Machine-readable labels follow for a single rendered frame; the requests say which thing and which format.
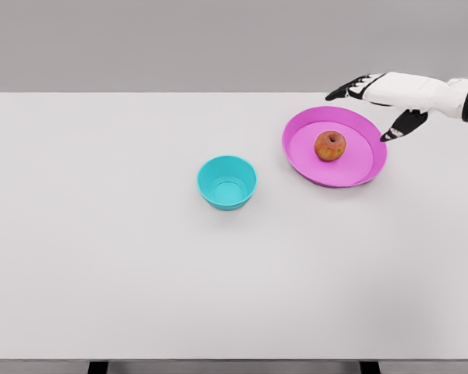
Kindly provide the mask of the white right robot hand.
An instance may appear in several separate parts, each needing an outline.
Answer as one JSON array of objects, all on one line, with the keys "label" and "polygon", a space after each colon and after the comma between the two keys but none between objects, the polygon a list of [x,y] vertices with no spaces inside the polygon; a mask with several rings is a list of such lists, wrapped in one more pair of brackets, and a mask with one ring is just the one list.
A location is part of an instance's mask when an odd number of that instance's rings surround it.
[{"label": "white right robot hand", "polygon": [[424,124],[431,109],[444,108],[440,103],[448,84],[425,76],[399,72],[366,74],[333,90],[326,101],[351,97],[382,107],[403,109],[403,113],[384,133],[380,141],[401,138]]}]

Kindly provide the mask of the red-yellow apple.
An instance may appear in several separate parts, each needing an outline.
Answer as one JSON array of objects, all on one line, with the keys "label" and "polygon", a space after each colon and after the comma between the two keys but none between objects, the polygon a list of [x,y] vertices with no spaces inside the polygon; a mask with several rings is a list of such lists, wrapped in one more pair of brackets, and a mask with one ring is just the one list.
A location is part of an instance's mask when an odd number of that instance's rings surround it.
[{"label": "red-yellow apple", "polygon": [[317,136],[314,142],[314,152],[325,162],[338,160],[346,150],[346,138],[339,132],[326,131]]}]

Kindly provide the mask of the pink plate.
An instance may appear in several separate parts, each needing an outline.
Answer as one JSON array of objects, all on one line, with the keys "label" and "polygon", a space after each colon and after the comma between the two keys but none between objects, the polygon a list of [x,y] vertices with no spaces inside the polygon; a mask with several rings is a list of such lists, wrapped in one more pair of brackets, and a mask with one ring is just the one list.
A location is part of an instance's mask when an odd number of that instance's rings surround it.
[{"label": "pink plate", "polygon": [[[323,161],[314,152],[317,137],[325,131],[342,134],[344,154]],[[282,148],[292,167],[305,179],[331,188],[362,185],[374,179],[387,160],[387,146],[373,122],[355,111],[320,106],[291,118],[282,132]]]}]

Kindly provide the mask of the blue bowl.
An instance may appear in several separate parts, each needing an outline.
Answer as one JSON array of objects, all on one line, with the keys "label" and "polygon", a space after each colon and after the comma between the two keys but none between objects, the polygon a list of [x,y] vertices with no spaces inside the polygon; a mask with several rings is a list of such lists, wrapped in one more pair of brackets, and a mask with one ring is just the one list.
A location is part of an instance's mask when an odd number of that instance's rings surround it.
[{"label": "blue bowl", "polygon": [[257,172],[247,160],[221,155],[206,161],[197,173],[197,188],[204,200],[221,211],[246,205],[256,191]]}]

